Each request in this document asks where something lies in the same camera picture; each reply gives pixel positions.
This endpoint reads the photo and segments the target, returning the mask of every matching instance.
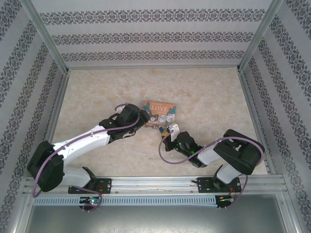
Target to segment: metal frame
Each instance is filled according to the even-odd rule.
[[[240,64],[238,65],[239,70],[244,70],[247,66],[247,63],[251,59],[254,51],[256,50],[259,42],[261,41],[264,33],[266,32],[267,28],[269,27],[269,24],[271,23],[272,19],[274,18],[276,12],[280,8],[281,4],[283,3],[283,0],[272,0],[269,8],[267,9],[267,12],[262,18],[262,21],[260,22],[260,25],[258,26],[251,42],[249,43],[249,46],[247,47]]]
[[[56,124],[58,121],[58,116],[63,103],[64,95],[66,92],[67,83],[69,80],[70,71],[57,49],[57,46],[53,42],[51,35],[49,34],[47,28],[45,27],[39,13],[37,12],[34,4],[31,0],[21,0],[21,3],[31,20],[34,22],[38,32],[42,36],[44,42],[47,44],[49,51],[51,52],[53,58],[56,60],[57,64],[66,75],[62,83],[59,97],[57,97],[55,111],[53,112],[51,124],[48,128],[46,140],[52,141]],[[293,203],[291,201],[288,189],[283,178],[283,175],[275,175],[275,169],[272,164],[270,155],[268,154],[267,145],[264,140],[262,131],[260,130],[260,123],[255,111],[254,104],[252,102],[250,92],[247,88],[245,77],[243,74],[243,69],[246,67],[249,59],[251,58],[253,52],[257,48],[258,43],[263,37],[266,29],[268,28],[271,20],[273,19],[275,13],[280,7],[282,0],[272,0],[270,7],[268,8],[263,20],[261,21],[253,39],[250,42],[249,47],[245,51],[245,54],[238,66],[238,75],[242,85],[242,89],[245,95],[246,103],[252,118],[255,132],[260,143],[266,148],[266,160],[270,172],[273,175],[251,175],[249,176],[248,185],[243,192],[243,195],[258,195],[258,194],[273,194],[276,196],[279,209],[286,227],[287,232],[301,233],[301,228],[298,222],[297,215],[294,210]],[[77,69],[112,69],[112,68],[192,68],[192,67],[233,67],[233,66],[120,66],[120,67],[79,67],[73,68]],[[111,194],[104,195],[107,198],[118,198],[125,199],[129,197],[177,197],[177,198],[187,198],[193,197],[198,198],[202,196],[202,193],[198,192],[198,187],[196,184],[192,183],[197,177],[194,176],[175,176],[175,177],[110,177],[112,179]],[[245,178],[240,178],[241,185],[244,185]],[[32,207],[36,205],[34,198],[31,195],[31,189],[33,187],[34,181],[32,178],[27,178],[26,185],[24,186],[22,197],[16,211],[16,215],[13,221],[13,226],[9,230],[10,233],[23,233],[26,231],[27,223],[29,221]],[[214,195],[224,195],[225,193],[208,193],[205,194],[206,197]],[[81,195],[71,195],[68,194],[68,187],[59,186],[49,193],[42,193],[39,198],[61,198],[62,200],[70,199],[72,197],[79,198]],[[66,202],[63,203],[53,203],[53,205],[67,205]],[[196,203],[196,205],[204,206],[203,203]]]
[[[213,203],[204,203],[198,201],[200,198],[215,197],[215,195],[226,195],[227,193],[208,193],[202,194],[198,192],[197,184],[191,182],[196,180],[197,176],[168,176],[168,177],[109,177],[112,179],[111,193],[105,194],[106,199],[118,199],[119,201],[110,201],[109,205],[128,205],[125,200],[136,197],[137,200],[142,200],[146,197],[149,199],[172,199],[177,200],[178,205],[197,205],[197,206],[215,206]],[[241,185],[244,185],[245,177],[240,177]],[[11,233],[23,233],[26,231],[27,223],[33,206],[39,205],[41,200],[52,199],[47,206],[66,206],[72,205],[69,199],[78,199],[81,196],[93,195],[78,195],[68,194],[67,186],[59,186],[48,193],[42,193],[36,203],[31,196],[34,180],[28,178],[23,189],[22,199],[18,207],[17,216],[15,218]],[[251,175],[248,179],[243,195],[258,195],[258,194],[274,194],[277,197],[280,212],[286,227],[287,232],[300,233],[301,228],[295,215],[294,207],[290,199],[288,189],[283,178],[283,175]],[[191,199],[193,202],[178,201],[181,199]],[[149,205],[147,202],[137,201],[135,205]],[[174,203],[166,203],[166,205],[176,205]]]

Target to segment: wall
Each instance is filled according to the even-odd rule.
[[[311,8],[286,0],[244,74],[277,173],[284,174],[303,232],[311,231]]]
[[[47,133],[63,74],[18,0],[0,0],[0,233]]]
[[[34,0],[69,68],[239,64],[271,0]]]

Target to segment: book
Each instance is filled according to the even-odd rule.
[[[145,127],[159,129],[162,126],[167,128],[175,121],[176,105],[174,104],[147,100],[143,109],[150,116],[150,120],[145,124]]]

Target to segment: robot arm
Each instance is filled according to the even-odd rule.
[[[86,133],[54,145],[48,141],[40,143],[27,170],[35,179],[42,164],[52,153],[58,151],[46,163],[40,174],[38,185],[41,190],[48,192],[58,185],[80,186],[94,190],[96,177],[87,167],[71,168],[67,165],[94,148],[134,136],[136,131],[149,119],[145,110],[141,110],[133,104],[119,106],[114,115],[102,120],[99,125]]]
[[[227,162],[214,175],[213,185],[218,189],[231,183],[234,178],[242,174],[252,174],[254,168],[261,162],[261,153],[264,153],[264,147],[259,142],[234,130],[227,130],[224,137],[240,140],[222,140],[205,147],[197,145],[188,132],[180,132],[175,123],[169,126],[168,132],[171,134],[163,141],[165,151],[175,149],[187,157],[197,153],[189,159],[189,162],[195,167],[206,167],[219,159],[224,159]]]

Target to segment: beige marble floor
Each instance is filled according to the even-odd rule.
[[[256,139],[235,68],[77,70],[69,78],[53,142],[82,134],[129,102],[145,100],[176,104],[176,122],[199,145],[219,138],[231,128]],[[169,165],[158,155],[160,133],[140,129],[134,137],[94,149],[74,160],[73,167],[89,167],[97,176],[212,175],[223,164],[206,168],[190,163]],[[165,152],[171,161],[184,156]],[[253,174],[266,174],[264,164]]]

